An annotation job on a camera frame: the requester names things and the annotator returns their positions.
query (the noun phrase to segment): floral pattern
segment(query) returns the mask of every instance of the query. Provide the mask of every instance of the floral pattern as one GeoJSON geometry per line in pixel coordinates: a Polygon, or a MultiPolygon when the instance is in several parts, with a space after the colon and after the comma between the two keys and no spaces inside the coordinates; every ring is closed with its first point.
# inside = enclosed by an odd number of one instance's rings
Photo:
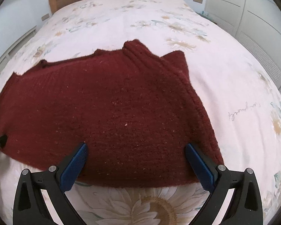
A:
{"type": "Polygon", "coordinates": [[[152,189],[92,186],[78,190],[81,195],[87,194],[83,195],[84,202],[99,225],[189,224],[209,195],[198,184],[152,189]]]}
{"type": "Polygon", "coordinates": [[[274,102],[271,102],[273,110],[271,112],[273,129],[277,135],[281,135],[281,102],[277,106],[274,102]]]}
{"type": "MultiPolygon", "coordinates": [[[[249,165],[259,174],[264,219],[270,220],[281,205],[281,95],[247,50],[183,0],[83,0],[68,5],[8,62],[0,76],[0,91],[13,72],[23,74],[41,59],[59,61],[96,49],[116,50],[135,38],[158,56],[184,52],[190,80],[210,116],[225,164],[240,170],[249,165]],[[261,127],[246,129],[251,122],[261,127]],[[265,160],[250,151],[259,143],[270,170],[264,171],[260,162],[265,160]]],[[[0,211],[11,224],[19,173],[26,167],[34,169],[0,153],[2,165],[0,211]]],[[[199,184],[115,189],[77,182],[70,192],[76,197],[72,204],[91,225],[186,225],[208,197],[199,184]]]]}
{"type": "Polygon", "coordinates": [[[275,189],[267,192],[266,197],[262,201],[263,218],[266,219],[271,211],[276,211],[281,206],[281,170],[274,177],[275,189]]]}

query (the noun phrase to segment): blue gripper pad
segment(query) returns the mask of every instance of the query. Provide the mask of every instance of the blue gripper pad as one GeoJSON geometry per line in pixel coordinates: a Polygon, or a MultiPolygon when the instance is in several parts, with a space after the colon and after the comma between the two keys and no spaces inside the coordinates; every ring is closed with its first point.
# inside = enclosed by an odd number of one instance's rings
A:
{"type": "Polygon", "coordinates": [[[212,192],[215,188],[214,176],[203,159],[191,144],[185,147],[185,155],[204,190],[212,192]]]}
{"type": "Polygon", "coordinates": [[[87,145],[84,143],[60,175],[59,187],[62,192],[66,192],[72,189],[78,175],[80,174],[83,166],[86,163],[86,160],[87,145]]]}

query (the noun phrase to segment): knitted sweater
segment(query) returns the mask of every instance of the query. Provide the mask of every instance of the knitted sweater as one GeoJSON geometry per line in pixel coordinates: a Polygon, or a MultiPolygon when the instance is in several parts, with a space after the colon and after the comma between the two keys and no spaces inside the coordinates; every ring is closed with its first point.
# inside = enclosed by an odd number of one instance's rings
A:
{"type": "Polygon", "coordinates": [[[78,180],[92,185],[196,182],[184,154],[190,142],[223,164],[184,53],[160,58],[138,40],[121,50],[41,60],[22,76],[14,73],[0,94],[1,134],[8,136],[5,154],[41,170],[86,142],[78,180]]]}

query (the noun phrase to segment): wardrobe door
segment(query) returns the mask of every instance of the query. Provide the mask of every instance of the wardrobe door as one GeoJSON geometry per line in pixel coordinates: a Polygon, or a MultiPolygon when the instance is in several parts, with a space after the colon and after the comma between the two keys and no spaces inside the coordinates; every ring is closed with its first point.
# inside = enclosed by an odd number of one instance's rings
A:
{"type": "Polygon", "coordinates": [[[281,88],[281,11],[273,0],[246,0],[235,38],[281,88]]]}
{"type": "Polygon", "coordinates": [[[219,27],[233,37],[241,21],[245,0],[207,0],[205,11],[219,27]]]}

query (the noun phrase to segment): wall outlet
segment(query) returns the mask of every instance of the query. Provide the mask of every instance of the wall outlet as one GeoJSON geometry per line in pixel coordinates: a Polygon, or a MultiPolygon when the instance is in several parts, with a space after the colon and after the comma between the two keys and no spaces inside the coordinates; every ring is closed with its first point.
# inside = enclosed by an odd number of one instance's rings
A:
{"type": "Polygon", "coordinates": [[[44,15],[44,16],[42,17],[42,21],[48,19],[49,17],[50,17],[50,16],[49,16],[49,14],[47,13],[46,15],[44,15]]]}
{"type": "Polygon", "coordinates": [[[203,3],[203,0],[193,0],[194,2],[197,2],[197,3],[203,3]]]}

